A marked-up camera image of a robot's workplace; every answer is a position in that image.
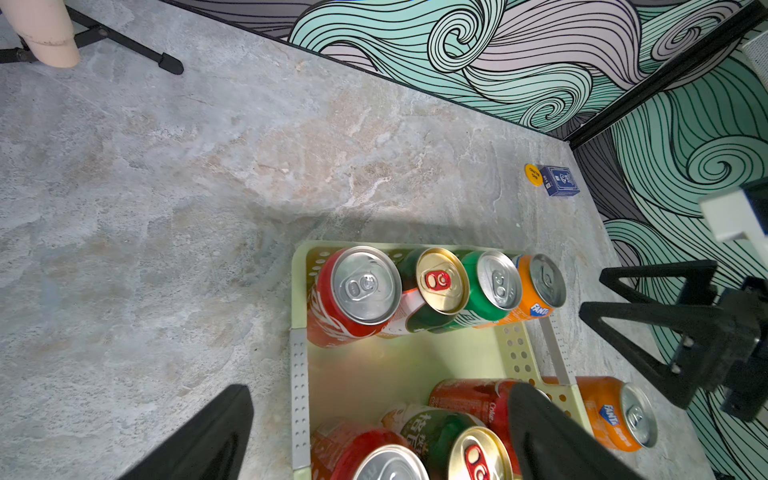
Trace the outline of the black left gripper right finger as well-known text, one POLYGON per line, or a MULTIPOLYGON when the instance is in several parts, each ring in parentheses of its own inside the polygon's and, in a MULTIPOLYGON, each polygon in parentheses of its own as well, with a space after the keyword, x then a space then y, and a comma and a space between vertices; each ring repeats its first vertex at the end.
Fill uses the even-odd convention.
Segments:
POLYGON ((637 479, 528 383, 509 390, 509 433, 525 479, 637 479))

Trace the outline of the green sprite can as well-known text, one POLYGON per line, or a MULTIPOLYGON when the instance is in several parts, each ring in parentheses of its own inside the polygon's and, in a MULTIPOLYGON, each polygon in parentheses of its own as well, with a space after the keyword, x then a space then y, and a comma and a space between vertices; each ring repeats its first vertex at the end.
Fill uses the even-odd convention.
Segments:
POLYGON ((468 303, 447 324, 430 333, 494 326, 519 306, 522 281, 514 262, 499 250, 475 250, 461 257, 469 279, 468 303))

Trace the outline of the orange fanta can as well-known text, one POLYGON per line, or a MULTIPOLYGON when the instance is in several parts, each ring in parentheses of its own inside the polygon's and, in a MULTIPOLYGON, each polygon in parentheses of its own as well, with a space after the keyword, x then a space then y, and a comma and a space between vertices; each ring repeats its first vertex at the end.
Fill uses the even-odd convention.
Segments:
POLYGON ((658 423, 652 402, 635 384, 610 376, 577 376, 581 405, 594 438, 608 449, 653 448, 658 423))
POLYGON ((564 277, 556 263, 544 254, 521 254, 513 258, 521 277, 522 299, 504 318, 484 328, 550 316, 566 301, 564 277))

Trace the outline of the green gold-top tea can back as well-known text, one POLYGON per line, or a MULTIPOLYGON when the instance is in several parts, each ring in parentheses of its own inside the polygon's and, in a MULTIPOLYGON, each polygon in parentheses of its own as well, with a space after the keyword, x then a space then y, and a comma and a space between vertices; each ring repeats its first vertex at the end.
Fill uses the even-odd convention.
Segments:
POLYGON ((395 338, 435 330, 452 322, 469 300, 467 271, 441 247, 421 247, 397 263, 403 292, 392 318, 379 332, 395 338))

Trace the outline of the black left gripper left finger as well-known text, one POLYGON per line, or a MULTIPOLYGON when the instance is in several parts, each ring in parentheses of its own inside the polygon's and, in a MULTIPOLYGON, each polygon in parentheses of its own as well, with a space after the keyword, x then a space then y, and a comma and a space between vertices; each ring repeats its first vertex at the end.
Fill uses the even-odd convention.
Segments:
POLYGON ((254 418, 249 388, 231 384, 124 479, 236 479, 254 418))

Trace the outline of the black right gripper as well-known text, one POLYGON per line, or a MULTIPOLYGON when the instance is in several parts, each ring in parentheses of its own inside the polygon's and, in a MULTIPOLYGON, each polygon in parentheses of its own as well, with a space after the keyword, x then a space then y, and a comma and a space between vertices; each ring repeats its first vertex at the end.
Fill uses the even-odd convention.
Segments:
POLYGON ((585 302, 580 319, 610 344, 671 404, 725 390, 720 409, 755 420, 767 402, 767 283, 727 288, 714 303, 717 263, 695 260, 606 268, 600 282, 621 302, 585 302), (651 329, 681 333, 665 359, 651 329))

